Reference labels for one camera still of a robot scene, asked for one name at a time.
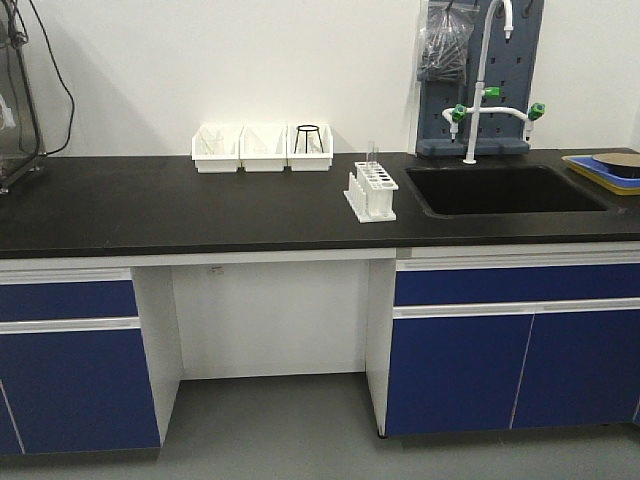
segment black countertop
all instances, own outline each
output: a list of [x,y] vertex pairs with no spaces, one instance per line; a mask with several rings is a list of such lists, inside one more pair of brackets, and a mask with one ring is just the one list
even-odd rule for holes
[[343,195],[362,154],[336,155],[329,172],[235,174],[198,174],[188,156],[49,158],[0,197],[0,259],[640,241],[640,197],[616,196],[570,171],[560,160],[568,153],[479,163],[552,166],[606,212],[426,215],[405,169],[462,166],[453,158],[381,154],[400,187],[398,219],[370,224],[357,221]]

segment blue tray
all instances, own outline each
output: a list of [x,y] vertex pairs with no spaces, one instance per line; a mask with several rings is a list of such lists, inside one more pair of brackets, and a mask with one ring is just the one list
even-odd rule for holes
[[591,173],[597,175],[600,178],[607,180],[620,188],[640,188],[640,178],[624,178],[609,172],[609,167],[604,163],[595,160],[590,155],[578,155],[565,157],[565,160],[575,163],[582,168],[587,169]]

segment white plastic bin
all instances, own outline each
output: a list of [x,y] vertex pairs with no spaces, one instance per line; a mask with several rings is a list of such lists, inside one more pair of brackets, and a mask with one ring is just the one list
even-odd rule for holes
[[299,132],[298,125],[289,126],[287,160],[294,172],[321,172],[331,167],[333,163],[331,127],[327,124],[318,124],[317,127],[318,132]]
[[191,158],[199,173],[235,172],[240,166],[241,125],[202,125],[191,139]]
[[240,161],[247,172],[281,172],[287,164],[286,125],[246,125]]

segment gray pegboard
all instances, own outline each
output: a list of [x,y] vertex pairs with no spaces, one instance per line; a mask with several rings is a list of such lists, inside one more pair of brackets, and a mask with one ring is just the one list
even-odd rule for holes
[[[470,117],[460,124],[455,143],[451,142],[449,122],[442,117],[445,108],[456,103],[473,104],[475,81],[480,61],[484,21],[491,0],[457,0],[458,4],[480,6],[475,30],[469,41],[467,85],[444,82],[422,82],[420,117],[416,153],[423,156],[464,155],[469,138]],[[494,18],[486,85],[500,87],[501,98],[483,99],[485,107],[513,107],[526,112],[535,65],[536,48],[542,24],[544,0],[512,0],[514,31],[509,43],[504,36],[504,14],[498,9]],[[513,155],[527,153],[529,145],[522,140],[524,125],[504,114],[482,114],[478,132],[478,155]]]

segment white test tube rack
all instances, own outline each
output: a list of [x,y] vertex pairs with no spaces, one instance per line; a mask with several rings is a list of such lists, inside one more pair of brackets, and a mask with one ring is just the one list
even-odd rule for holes
[[349,190],[344,192],[360,223],[391,222],[393,191],[398,185],[378,162],[356,162],[357,175],[349,172]]

